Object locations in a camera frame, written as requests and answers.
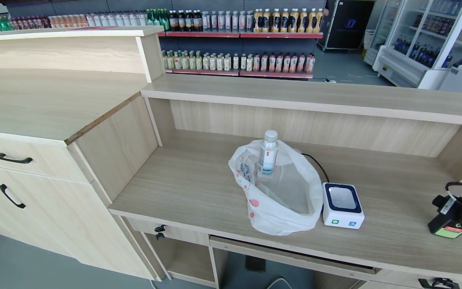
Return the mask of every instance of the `glass door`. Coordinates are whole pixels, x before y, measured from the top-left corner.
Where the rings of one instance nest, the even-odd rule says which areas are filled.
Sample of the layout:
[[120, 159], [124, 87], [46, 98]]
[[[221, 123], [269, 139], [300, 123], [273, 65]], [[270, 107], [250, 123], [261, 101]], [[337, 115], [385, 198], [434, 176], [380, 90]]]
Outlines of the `glass door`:
[[374, 41], [372, 41], [371, 48], [379, 50], [381, 45], [386, 44], [386, 39], [392, 28], [395, 17], [397, 16], [401, 0], [389, 0], [381, 15], [381, 22], [377, 26], [374, 34]]

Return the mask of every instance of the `display fridge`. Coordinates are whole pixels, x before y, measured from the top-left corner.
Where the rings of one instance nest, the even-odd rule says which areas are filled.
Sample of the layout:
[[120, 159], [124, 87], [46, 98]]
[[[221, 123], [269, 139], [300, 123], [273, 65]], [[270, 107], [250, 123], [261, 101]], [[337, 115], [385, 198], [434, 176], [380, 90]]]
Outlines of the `display fridge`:
[[366, 47], [367, 54], [363, 59], [366, 63], [373, 65], [375, 58], [377, 57], [377, 53], [379, 52], [379, 48], [381, 45], [386, 44], [386, 39], [393, 27], [393, 22], [397, 16], [401, 1], [402, 0], [386, 1], [381, 17], [379, 18], [375, 28], [374, 38], [372, 38], [370, 47]]
[[403, 0], [372, 68], [396, 86], [438, 89], [462, 59], [462, 0]]

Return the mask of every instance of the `drawer handle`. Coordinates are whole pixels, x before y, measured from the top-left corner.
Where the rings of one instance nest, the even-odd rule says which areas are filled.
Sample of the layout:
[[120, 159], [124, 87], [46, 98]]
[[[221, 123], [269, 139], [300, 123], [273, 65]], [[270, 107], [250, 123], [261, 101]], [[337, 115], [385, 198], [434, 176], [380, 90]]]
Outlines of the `drawer handle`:
[[26, 208], [26, 205], [24, 205], [23, 203], [20, 203], [20, 204], [15, 203], [15, 202], [12, 200], [12, 198], [10, 198], [10, 196], [8, 196], [8, 194], [6, 193], [6, 189], [7, 189], [7, 186], [6, 186], [5, 184], [0, 185], [0, 190], [1, 190], [1, 192], [3, 192], [3, 194], [5, 195], [5, 197], [7, 197], [14, 205], [16, 205], [18, 208], [21, 208], [21, 209]]
[[27, 157], [26, 159], [5, 159], [6, 154], [0, 153], [0, 159], [2, 161], [11, 161], [12, 163], [30, 163], [33, 159], [31, 157]]

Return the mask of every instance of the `gray floor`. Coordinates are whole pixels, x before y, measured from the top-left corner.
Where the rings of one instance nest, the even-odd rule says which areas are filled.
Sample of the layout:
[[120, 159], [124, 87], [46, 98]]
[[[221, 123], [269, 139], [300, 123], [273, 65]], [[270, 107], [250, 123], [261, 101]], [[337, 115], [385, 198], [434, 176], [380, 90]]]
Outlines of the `gray floor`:
[[[245, 256], [229, 254], [224, 289], [264, 289], [277, 277], [293, 289], [314, 288], [313, 271], [267, 261], [266, 273], [245, 270]], [[209, 289], [182, 280], [155, 282], [158, 289]], [[150, 289], [148, 280], [107, 271], [0, 235], [0, 289]], [[272, 289], [287, 289], [278, 282]]]
[[315, 68], [311, 81], [324, 81], [328, 78], [338, 83], [370, 84], [393, 86], [384, 77], [377, 77], [372, 66], [366, 64], [361, 57], [361, 51], [323, 52], [319, 47], [315, 50]]

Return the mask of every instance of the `white plastic bag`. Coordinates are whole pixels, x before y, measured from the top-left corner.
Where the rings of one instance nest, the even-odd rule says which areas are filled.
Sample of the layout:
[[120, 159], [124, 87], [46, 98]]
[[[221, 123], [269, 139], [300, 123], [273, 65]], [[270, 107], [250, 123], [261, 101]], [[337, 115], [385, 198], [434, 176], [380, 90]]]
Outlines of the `white plastic bag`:
[[229, 160], [247, 197], [251, 225], [265, 234], [285, 236], [315, 227], [323, 205], [320, 177], [306, 158], [279, 142], [274, 173], [258, 171], [262, 140], [239, 147]]

